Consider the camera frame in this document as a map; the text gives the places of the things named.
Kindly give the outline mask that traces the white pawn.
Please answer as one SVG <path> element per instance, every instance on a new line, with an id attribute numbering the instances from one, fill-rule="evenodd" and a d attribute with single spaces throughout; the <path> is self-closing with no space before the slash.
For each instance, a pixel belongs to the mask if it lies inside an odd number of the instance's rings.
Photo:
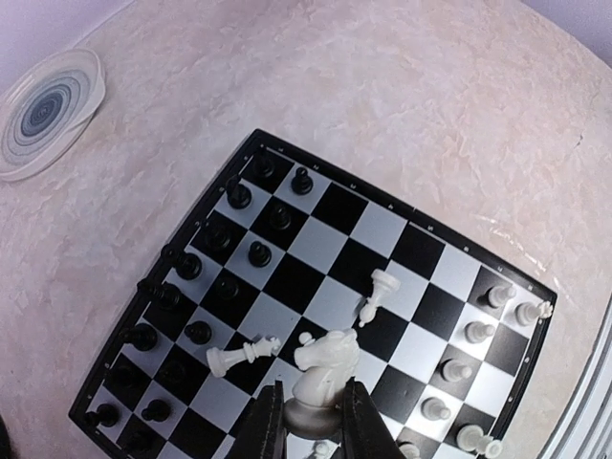
<path id="1" fill-rule="evenodd" d="M 445 361 L 441 367 L 441 375 L 443 379 L 450 383 L 458 383 L 468 380 L 473 373 L 472 368 L 466 363 L 457 359 Z"/>
<path id="2" fill-rule="evenodd" d="M 298 336 L 298 341 L 302 346 L 309 345 L 315 341 L 312 334 L 309 332 L 302 332 Z"/>
<path id="3" fill-rule="evenodd" d="M 465 337 L 469 343 L 481 343 L 495 334 L 496 327 L 482 321 L 472 321 L 465 326 Z"/>
<path id="4" fill-rule="evenodd" d="M 451 410 L 445 402 L 437 397 L 425 399 L 421 404 L 421 412 L 430 421 L 447 420 L 451 415 Z"/>
<path id="5" fill-rule="evenodd" d="M 421 459 L 421 452 L 414 444 L 402 443 L 399 445 L 399 450 L 405 459 Z"/>
<path id="6" fill-rule="evenodd" d="M 516 296 L 514 286 L 494 286 L 487 292 L 488 304 L 493 308 L 503 308 Z"/>
<path id="7" fill-rule="evenodd" d="M 464 451 L 476 451 L 485 438 L 484 430 L 478 425 L 465 425 L 458 431 L 455 440 L 458 448 Z"/>

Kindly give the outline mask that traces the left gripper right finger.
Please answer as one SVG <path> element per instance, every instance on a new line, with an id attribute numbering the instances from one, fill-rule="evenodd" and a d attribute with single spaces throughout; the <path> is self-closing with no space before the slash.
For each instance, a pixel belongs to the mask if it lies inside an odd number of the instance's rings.
<path id="1" fill-rule="evenodd" d="M 341 450 L 346 459 L 403 459 L 362 382 L 351 378 L 341 398 Z"/>

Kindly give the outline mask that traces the white rook corner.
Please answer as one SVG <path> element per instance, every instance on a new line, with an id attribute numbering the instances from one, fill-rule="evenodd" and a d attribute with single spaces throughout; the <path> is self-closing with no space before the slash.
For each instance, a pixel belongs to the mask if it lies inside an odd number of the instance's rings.
<path id="1" fill-rule="evenodd" d="M 542 301 L 539 304 L 523 302 L 516 306 L 514 315 L 519 325 L 529 326 L 540 319 L 549 318 L 553 311 L 554 306 L 549 301 Z"/>

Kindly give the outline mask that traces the black white chess board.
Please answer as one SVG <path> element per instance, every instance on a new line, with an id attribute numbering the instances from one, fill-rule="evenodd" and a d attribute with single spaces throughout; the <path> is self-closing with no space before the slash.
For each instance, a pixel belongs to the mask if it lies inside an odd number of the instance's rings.
<path id="1" fill-rule="evenodd" d="M 359 327 L 371 274 L 401 281 Z M 514 286 L 503 308 L 494 286 Z M 222 458 L 260 390 L 300 372 L 302 332 L 358 334 L 356 378 L 391 436 L 423 458 L 462 458 L 455 437 L 478 425 L 501 439 L 532 376 L 552 316 L 517 323 L 523 302 L 554 291 L 375 186 L 263 131 L 230 157 L 140 281 L 79 390 L 70 419 L 111 458 Z M 465 326 L 496 327 L 469 343 Z M 215 378 L 206 352 L 277 337 L 270 357 Z M 445 361 L 469 365 L 447 382 Z M 451 410 L 430 421 L 422 402 Z"/>

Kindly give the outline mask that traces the white knight piece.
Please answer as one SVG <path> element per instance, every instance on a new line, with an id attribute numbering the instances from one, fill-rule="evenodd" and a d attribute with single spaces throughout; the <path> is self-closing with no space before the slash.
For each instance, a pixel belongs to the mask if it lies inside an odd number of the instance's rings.
<path id="1" fill-rule="evenodd" d="M 293 435 L 321 440 L 339 430 L 342 393 L 359 359 L 358 334 L 353 328 L 331 330 L 295 349 L 294 360 L 301 375 L 283 410 L 285 427 Z"/>

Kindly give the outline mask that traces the white lying piece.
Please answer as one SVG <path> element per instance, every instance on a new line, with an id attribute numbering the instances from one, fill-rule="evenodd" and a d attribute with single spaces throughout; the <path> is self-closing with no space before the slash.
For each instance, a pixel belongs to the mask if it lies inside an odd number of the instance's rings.
<path id="1" fill-rule="evenodd" d="M 215 378 L 223 378 L 236 364 L 243 361 L 253 363 L 262 357 L 270 357 L 281 348 L 281 341 L 277 337 L 262 338 L 256 343 L 244 343 L 235 350 L 221 350 L 217 347 L 209 348 L 206 352 L 208 368 Z"/>

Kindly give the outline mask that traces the white bishop piece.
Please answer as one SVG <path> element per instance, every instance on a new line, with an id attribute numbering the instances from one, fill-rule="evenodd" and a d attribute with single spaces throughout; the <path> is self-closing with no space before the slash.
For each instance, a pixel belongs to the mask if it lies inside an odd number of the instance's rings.
<path id="1" fill-rule="evenodd" d="M 381 269 L 375 269 L 371 278 L 373 281 L 372 294 L 366 299 L 359 312 L 360 328 L 374 319 L 377 309 L 382 305 L 382 300 L 387 295 L 397 293 L 401 287 L 401 281 L 397 277 Z"/>

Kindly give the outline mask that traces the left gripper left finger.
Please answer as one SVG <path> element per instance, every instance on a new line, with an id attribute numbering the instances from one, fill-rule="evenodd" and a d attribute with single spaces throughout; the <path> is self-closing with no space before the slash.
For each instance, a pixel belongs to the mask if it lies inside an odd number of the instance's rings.
<path id="1" fill-rule="evenodd" d="M 287 457 L 287 432 L 283 422 L 283 383 L 265 385 L 251 408 L 229 458 L 283 459 Z"/>

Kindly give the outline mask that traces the front aluminium rail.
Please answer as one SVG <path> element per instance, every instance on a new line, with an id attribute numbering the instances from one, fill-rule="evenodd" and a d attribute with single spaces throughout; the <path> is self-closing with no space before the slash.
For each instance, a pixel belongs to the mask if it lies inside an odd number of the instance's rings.
<path id="1" fill-rule="evenodd" d="M 611 379 L 611 309 L 607 308 L 579 383 L 540 458 L 610 459 Z"/>

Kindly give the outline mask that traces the white lying pawn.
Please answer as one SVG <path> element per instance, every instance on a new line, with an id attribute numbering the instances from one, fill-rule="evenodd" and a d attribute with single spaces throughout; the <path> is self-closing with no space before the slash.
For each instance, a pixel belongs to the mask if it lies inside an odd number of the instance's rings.
<path id="1" fill-rule="evenodd" d="M 302 332 L 298 336 L 298 341 L 302 346 L 309 345 L 315 341 L 312 334 L 309 332 Z"/>

